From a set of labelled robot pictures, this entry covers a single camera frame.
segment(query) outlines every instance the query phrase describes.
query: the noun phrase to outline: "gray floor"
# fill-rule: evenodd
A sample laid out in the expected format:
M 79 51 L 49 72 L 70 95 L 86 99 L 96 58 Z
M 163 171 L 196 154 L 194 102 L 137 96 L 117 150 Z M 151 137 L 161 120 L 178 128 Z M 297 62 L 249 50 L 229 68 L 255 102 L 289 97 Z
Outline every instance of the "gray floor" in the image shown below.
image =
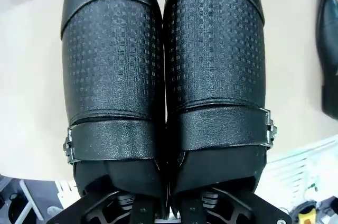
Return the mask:
M 58 190 L 55 183 L 52 181 L 25 180 L 25 184 L 44 218 L 43 221 L 37 220 L 36 223 L 46 223 L 51 218 L 47 213 L 48 207 L 56 206 L 62 208 L 57 196 Z M 10 204 L 9 198 L 13 193 L 22 193 L 19 179 L 13 179 L 1 192 L 1 195 L 7 204 L 0 209 L 0 224 L 10 224 L 8 219 L 8 207 Z

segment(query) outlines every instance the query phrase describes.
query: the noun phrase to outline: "leather band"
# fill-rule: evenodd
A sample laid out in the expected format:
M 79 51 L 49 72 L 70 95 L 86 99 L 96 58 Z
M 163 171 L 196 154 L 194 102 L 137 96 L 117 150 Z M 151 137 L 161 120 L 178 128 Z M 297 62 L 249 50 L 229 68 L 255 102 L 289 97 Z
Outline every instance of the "leather band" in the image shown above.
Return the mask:
M 146 120 L 83 123 L 70 130 L 77 161 L 150 159 L 156 155 L 154 124 Z
M 169 127 L 176 128 L 173 138 L 183 151 L 264 145 L 266 115 L 246 106 L 209 107 L 175 116 Z

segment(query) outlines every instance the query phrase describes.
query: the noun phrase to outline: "black leather shoe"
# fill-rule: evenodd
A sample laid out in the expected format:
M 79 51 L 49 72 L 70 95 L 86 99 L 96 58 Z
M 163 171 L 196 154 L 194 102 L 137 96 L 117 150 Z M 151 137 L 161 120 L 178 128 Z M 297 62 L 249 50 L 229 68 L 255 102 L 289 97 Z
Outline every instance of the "black leather shoe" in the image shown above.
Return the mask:
M 316 41 L 323 69 L 323 112 L 338 119 L 338 1 L 321 0 Z
M 260 0 L 166 0 L 172 195 L 229 181 L 256 188 L 267 150 L 263 25 Z
M 65 150 L 81 196 L 104 188 L 165 205 L 161 32 L 157 0 L 64 0 Z M 161 203 L 156 214 L 165 218 Z

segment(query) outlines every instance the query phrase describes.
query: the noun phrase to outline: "black metal bracket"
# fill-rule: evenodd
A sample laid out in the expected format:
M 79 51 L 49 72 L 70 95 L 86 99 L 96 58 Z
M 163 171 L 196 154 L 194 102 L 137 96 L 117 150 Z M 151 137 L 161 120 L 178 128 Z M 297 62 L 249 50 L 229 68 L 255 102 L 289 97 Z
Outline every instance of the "black metal bracket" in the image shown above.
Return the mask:
M 250 191 L 227 192 L 215 187 L 180 195 L 183 224 L 292 224 L 291 217 Z M 112 192 L 90 193 L 63 210 L 48 224 L 154 224 L 156 199 Z

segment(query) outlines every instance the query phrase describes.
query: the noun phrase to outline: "embossed grid pattern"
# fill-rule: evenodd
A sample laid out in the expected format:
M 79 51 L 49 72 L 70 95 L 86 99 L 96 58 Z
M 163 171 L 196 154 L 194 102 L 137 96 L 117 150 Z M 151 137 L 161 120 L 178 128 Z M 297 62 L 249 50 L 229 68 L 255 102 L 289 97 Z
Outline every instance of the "embossed grid pattern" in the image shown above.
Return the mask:
M 159 17 L 135 1 L 98 0 L 71 19 L 63 36 L 70 124 L 98 116 L 154 118 L 164 100 Z
M 248 0 L 177 0 L 166 12 L 168 113 L 265 105 L 263 23 Z

